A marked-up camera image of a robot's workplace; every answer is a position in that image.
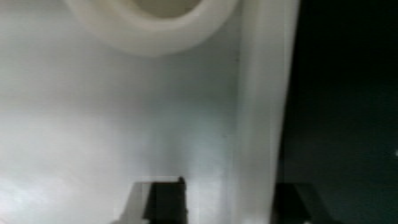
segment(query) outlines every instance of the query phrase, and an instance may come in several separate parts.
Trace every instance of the white plastic part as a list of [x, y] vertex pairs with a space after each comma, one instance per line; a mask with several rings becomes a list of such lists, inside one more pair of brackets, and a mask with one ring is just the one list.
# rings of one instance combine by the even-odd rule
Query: white plastic part
[[[66, 2], [88, 29], [106, 42], [125, 52], [157, 57], [205, 42], [228, 20], [239, 0], [148, 0], [166, 9], [154, 13], [141, 7], [141, 0]], [[182, 11], [187, 2], [196, 4], [194, 9], [184, 15], [171, 16], [168, 9], [173, 7], [168, 4], [178, 4], [175, 8]]]

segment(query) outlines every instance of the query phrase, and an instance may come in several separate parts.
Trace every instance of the white plastic panel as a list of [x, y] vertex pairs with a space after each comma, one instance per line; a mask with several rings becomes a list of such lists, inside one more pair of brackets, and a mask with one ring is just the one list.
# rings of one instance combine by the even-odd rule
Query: white plastic panel
[[235, 16], [201, 47], [143, 59], [61, 0], [0, 0], [2, 224], [111, 224], [136, 182], [180, 175], [191, 223], [230, 223], [239, 26]]
[[237, 13], [194, 50], [143, 59], [61, 0], [0, 0], [0, 224], [111, 224], [134, 184], [177, 176], [191, 224], [269, 223], [296, 7], [246, 1], [242, 52]]

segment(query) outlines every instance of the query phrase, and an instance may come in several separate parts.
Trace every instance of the dark background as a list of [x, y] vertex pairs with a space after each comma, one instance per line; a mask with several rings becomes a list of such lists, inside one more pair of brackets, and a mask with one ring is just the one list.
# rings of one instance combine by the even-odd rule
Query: dark background
[[303, 0], [280, 167], [347, 224], [398, 223], [398, 1]]

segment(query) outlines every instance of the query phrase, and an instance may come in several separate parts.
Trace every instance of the circular hole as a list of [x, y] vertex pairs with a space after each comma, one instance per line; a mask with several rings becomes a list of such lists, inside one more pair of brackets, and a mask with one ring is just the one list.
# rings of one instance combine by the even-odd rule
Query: circular hole
[[177, 18], [196, 8], [203, 0], [134, 0], [138, 6], [159, 18]]

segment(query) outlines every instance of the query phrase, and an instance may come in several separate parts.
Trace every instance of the white surface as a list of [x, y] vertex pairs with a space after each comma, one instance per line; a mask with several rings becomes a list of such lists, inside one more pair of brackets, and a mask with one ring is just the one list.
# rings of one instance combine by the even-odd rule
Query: white surface
[[191, 224], [269, 223], [296, 10], [246, 1], [244, 57], [235, 16], [150, 60], [97, 41], [61, 0], [0, 0], [0, 224], [129, 220], [134, 184], [180, 175]]
[[150, 60], [97, 41], [61, 0], [0, 0], [2, 224], [111, 224], [134, 183], [180, 175], [191, 223], [232, 223], [239, 21]]
[[271, 223], [299, 0], [244, 5], [235, 223]]
[[239, 0], [201, 0], [198, 5], [191, 1], [146, 0], [143, 5], [139, 0], [66, 0], [97, 36], [141, 56], [191, 49], [225, 25]]

